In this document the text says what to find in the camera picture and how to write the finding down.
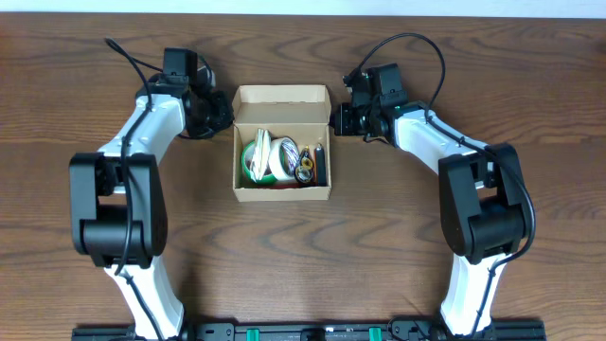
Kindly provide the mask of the green tape roll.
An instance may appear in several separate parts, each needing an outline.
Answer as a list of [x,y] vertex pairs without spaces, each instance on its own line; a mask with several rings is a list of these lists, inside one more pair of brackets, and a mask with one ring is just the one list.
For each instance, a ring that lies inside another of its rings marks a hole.
[[263,177],[260,180],[257,180],[255,178],[255,176],[253,175],[253,173],[250,169],[250,166],[252,163],[252,157],[253,157],[254,149],[255,149],[254,145],[255,145],[255,142],[252,141],[248,145],[246,145],[242,151],[241,165],[242,165],[244,176],[246,179],[252,181],[256,185],[271,186],[276,182],[276,178],[274,177],[274,175],[271,173],[271,171],[269,169],[266,170],[265,174],[263,175]]

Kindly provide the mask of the small black glue bottle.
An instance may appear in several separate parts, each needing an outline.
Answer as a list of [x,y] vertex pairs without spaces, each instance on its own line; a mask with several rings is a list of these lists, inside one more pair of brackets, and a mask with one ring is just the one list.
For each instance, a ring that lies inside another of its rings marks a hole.
[[314,177],[314,162],[309,147],[305,147],[299,154],[297,166],[294,169],[295,180],[303,185],[312,183]]

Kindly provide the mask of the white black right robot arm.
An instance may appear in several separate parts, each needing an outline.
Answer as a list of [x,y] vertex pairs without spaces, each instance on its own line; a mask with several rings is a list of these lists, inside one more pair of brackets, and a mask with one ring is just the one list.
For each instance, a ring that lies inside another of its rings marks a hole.
[[351,100],[330,118],[337,135],[379,139],[437,175],[441,230],[454,254],[439,308],[442,335],[487,338],[500,277],[527,251],[536,232],[517,152],[507,143],[468,138],[429,105],[411,101],[394,63],[356,67],[343,82]]

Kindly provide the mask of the red utility knife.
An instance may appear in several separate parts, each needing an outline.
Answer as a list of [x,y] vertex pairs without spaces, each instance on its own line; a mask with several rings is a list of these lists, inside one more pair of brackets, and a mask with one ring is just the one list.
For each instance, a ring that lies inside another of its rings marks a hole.
[[292,184],[273,184],[272,186],[267,186],[264,188],[280,190],[280,189],[295,189],[295,188],[306,188],[306,187],[308,187],[308,185],[292,183]]

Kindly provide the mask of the dark blue marker pen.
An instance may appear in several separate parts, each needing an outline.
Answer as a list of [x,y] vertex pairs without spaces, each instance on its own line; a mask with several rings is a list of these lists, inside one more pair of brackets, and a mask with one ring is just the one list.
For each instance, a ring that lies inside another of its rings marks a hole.
[[327,162],[325,149],[321,144],[318,144],[314,149],[315,165],[316,165],[316,181],[318,187],[325,187],[328,184],[327,177]]

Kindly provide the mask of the yellow sticky note pad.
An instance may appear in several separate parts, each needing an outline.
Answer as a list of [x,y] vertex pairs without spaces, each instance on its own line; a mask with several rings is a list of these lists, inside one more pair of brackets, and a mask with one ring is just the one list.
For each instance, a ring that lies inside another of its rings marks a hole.
[[265,176],[269,163],[269,154],[271,151],[271,137],[267,130],[258,129],[255,139],[254,151],[250,162],[249,170],[252,179],[259,182]]

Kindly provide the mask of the white tape roll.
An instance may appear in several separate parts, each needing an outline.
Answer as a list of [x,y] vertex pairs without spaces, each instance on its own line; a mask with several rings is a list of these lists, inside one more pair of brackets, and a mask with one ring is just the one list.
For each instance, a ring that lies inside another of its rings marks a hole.
[[292,139],[281,137],[271,142],[268,165],[277,181],[293,181],[298,161],[299,151]]

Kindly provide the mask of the cardboard box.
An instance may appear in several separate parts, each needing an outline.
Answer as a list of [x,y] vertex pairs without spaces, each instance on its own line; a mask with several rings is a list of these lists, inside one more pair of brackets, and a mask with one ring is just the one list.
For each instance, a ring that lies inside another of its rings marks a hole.
[[[330,96],[324,85],[243,85],[232,102],[234,149],[232,188],[241,202],[327,200],[330,197]],[[245,178],[241,155],[257,137],[258,129],[269,132],[271,142],[289,137],[299,153],[310,148],[314,177],[306,188],[266,189]],[[328,184],[318,187],[314,149],[321,144],[326,153]]]

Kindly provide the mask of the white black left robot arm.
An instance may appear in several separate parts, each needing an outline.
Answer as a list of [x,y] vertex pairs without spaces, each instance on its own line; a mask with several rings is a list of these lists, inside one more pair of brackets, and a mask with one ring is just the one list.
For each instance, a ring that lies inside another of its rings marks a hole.
[[175,138],[202,140],[234,121],[204,58],[177,47],[143,77],[132,115],[94,153],[69,163],[72,241],[116,283],[134,318],[129,327],[80,327],[75,340],[193,340],[184,304],[162,258],[168,213],[159,164]]

